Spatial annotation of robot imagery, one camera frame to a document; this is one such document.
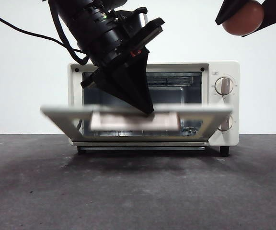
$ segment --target toaster oven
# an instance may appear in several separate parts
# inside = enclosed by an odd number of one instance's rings
[[[175,113],[178,130],[131,130],[118,126],[91,128],[92,118],[139,111],[97,88],[80,83],[93,65],[69,65],[69,105],[43,106],[47,115],[77,146],[86,150],[203,150],[219,146],[222,156],[239,140],[239,75],[235,61],[148,64],[147,78],[154,113]]]

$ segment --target timer dial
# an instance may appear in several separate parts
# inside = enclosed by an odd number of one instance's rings
[[[233,81],[229,77],[219,78],[215,83],[215,89],[217,93],[222,96],[228,95],[233,91]]]
[[[232,128],[233,126],[233,118],[231,116],[228,116],[223,122],[222,124],[219,126],[219,130],[224,132],[224,131],[228,131]]]

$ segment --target white backdrop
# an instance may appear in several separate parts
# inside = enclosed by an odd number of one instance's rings
[[[237,60],[241,64],[241,133],[276,133],[276,25],[246,38],[215,24],[222,0],[128,0],[162,17],[164,32],[149,45],[150,62]],[[57,38],[47,2],[0,0],[0,16],[14,25]],[[60,133],[42,104],[67,104],[66,49],[0,23],[0,134]]]

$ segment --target wire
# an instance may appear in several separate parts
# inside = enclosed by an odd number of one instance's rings
[[[88,59],[89,59],[88,55],[84,59],[81,59],[80,57],[78,57],[76,55],[76,53],[74,52],[73,48],[71,47],[71,45],[70,45],[70,43],[69,43],[69,41],[68,41],[65,33],[63,32],[63,29],[62,29],[62,26],[61,26],[61,23],[60,23],[60,20],[59,20],[58,11],[57,11],[57,5],[56,5],[55,0],[49,0],[48,4],[50,6],[51,15],[52,15],[52,18],[53,18],[53,22],[54,22],[55,28],[56,28],[57,33],[59,35],[59,38],[61,39],[61,41],[65,45],[65,47],[68,50],[68,52],[71,55],[71,57],[77,63],[79,63],[80,65],[82,65],[82,66],[86,65],[87,62],[88,62]]]
[[[62,42],[52,38],[52,37],[48,37],[48,36],[45,36],[45,35],[42,35],[42,34],[35,34],[35,33],[32,33],[32,32],[29,32],[29,31],[26,31],[26,30],[22,30],[12,24],[10,24],[9,22],[5,21],[4,19],[0,18],[0,22],[6,24],[7,26],[11,27],[12,29],[16,30],[16,31],[19,31],[23,34],[27,34],[27,35],[30,35],[30,36],[34,36],[34,37],[40,37],[40,38],[43,38],[43,39],[46,39],[46,40],[50,40],[50,41],[53,41],[53,42],[56,42],[57,44],[63,46],[64,48],[68,49],[68,46],[66,46],[65,44],[63,44]],[[82,53],[81,50],[79,49],[73,49],[75,52],[79,52],[79,53]]]

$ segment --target temperature dial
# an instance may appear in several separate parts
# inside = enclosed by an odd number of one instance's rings
[[[219,78],[215,83],[217,93],[222,96],[230,94],[233,91],[233,87],[233,81],[228,77]]]

